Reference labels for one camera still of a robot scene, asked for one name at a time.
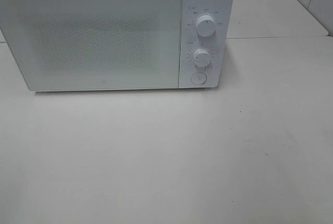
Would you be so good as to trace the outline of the white microwave door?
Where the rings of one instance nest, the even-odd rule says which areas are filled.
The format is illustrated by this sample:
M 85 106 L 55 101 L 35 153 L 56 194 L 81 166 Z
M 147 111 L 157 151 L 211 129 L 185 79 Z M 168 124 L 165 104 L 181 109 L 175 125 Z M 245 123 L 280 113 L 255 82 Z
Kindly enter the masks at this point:
M 1 0 L 31 91 L 178 86 L 182 0 Z

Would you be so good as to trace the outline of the white timer knob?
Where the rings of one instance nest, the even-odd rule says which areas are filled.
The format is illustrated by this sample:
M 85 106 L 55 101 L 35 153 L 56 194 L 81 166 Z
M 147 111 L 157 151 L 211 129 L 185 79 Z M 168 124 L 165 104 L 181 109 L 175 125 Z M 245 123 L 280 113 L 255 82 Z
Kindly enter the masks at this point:
M 193 52 L 191 60 L 195 66 L 205 68 L 211 63 L 212 54 L 206 48 L 198 48 Z

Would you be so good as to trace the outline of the upper white power knob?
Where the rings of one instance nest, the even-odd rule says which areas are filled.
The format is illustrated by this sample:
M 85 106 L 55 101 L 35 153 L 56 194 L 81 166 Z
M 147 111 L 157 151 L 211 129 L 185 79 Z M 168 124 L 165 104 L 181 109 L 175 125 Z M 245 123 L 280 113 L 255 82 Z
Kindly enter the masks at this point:
M 202 14 L 195 21 L 197 34 L 201 37 L 209 37 L 216 30 L 216 19 L 211 14 Z

